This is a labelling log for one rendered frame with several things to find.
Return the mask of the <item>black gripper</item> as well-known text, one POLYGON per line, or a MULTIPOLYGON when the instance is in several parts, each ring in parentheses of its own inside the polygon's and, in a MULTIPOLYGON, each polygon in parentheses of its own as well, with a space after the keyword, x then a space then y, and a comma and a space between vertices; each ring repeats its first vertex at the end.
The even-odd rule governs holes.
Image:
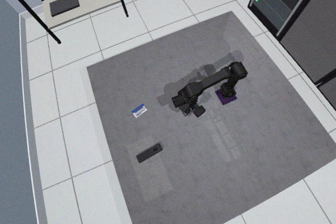
MULTIPOLYGON (((178 91, 178 95, 182 94, 181 91, 178 91)), ((194 106, 196 109, 193 111, 193 113, 195 114, 196 117, 200 117, 203 113, 205 113, 205 108, 201 105, 199 106, 197 104, 198 102, 198 98, 196 99, 195 102, 193 103, 189 103, 190 105, 192 104, 192 106, 194 106)))

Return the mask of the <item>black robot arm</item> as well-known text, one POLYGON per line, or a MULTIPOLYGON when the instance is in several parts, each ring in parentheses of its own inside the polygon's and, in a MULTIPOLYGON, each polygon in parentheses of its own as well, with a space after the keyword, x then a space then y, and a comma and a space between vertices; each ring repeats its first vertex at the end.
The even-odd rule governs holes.
POLYGON ((178 107, 182 112, 188 114, 191 111, 190 107, 192 107, 192 104, 190 105, 189 103, 195 102, 204 90, 223 81, 224 79, 228 79, 227 82, 220 86, 221 94, 224 99, 232 98, 236 95, 234 86, 238 80, 245 78, 247 75, 248 72, 242 62, 232 62, 230 65, 223 67, 220 71, 200 82, 192 82, 185 85, 181 89, 182 94, 173 97, 172 101, 175 108, 178 107), (231 68, 229 69, 229 67, 231 68))

